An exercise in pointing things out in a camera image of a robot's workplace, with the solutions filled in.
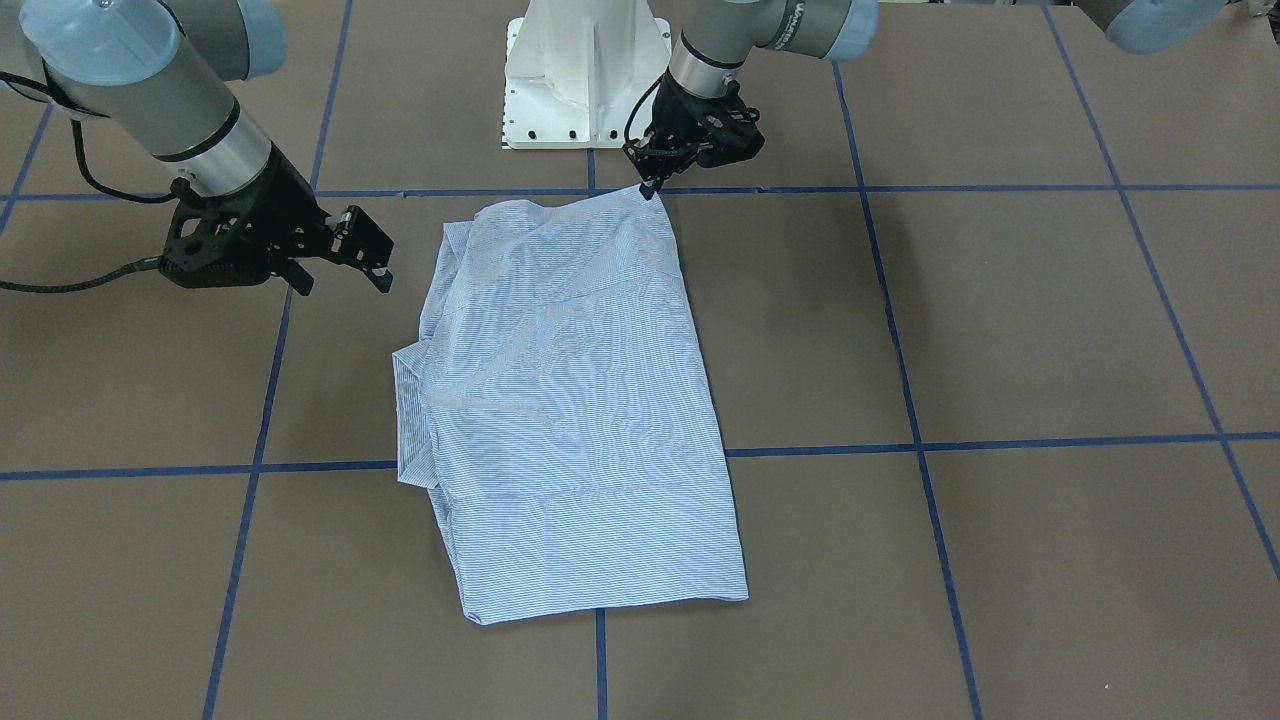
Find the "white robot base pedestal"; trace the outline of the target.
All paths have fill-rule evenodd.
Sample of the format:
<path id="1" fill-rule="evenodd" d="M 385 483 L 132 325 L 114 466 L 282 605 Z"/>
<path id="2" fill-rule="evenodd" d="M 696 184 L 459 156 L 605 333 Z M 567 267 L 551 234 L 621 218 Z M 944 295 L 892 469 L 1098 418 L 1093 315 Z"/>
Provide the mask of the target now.
<path id="1" fill-rule="evenodd" d="M 531 1 L 506 27 L 503 147 L 622 147 L 673 41 L 646 1 Z"/>

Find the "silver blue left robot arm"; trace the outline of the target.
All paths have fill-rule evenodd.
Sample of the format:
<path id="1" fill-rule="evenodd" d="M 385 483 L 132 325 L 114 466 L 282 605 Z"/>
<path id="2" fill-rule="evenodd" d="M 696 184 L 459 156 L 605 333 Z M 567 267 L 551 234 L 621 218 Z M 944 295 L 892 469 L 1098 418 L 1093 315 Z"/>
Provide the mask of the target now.
<path id="1" fill-rule="evenodd" d="M 652 119 L 623 152 L 637 191 L 654 199 L 690 167 L 754 159 L 765 138 L 760 113 L 740 96 L 739 74 L 755 49 L 823 61 L 851 61 L 872 45 L 878 1 L 698 1 L 673 44 L 666 70 L 643 94 Z"/>

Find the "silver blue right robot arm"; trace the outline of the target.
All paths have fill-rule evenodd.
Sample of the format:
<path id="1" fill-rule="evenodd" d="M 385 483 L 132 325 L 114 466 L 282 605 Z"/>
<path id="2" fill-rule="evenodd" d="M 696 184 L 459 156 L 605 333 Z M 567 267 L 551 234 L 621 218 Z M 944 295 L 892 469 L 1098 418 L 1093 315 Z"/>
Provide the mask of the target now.
<path id="1" fill-rule="evenodd" d="M 5 1 L 3 86 L 64 111 L 84 182 L 83 122 L 124 129 L 172 177 L 163 251 L 93 281 L 157 272 L 187 290 L 282 278 L 307 295 L 307 258 L 361 272 L 385 293 L 392 238 L 361 208 L 329 214 L 230 90 L 278 72 L 288 47 L 270 1 Z"/>

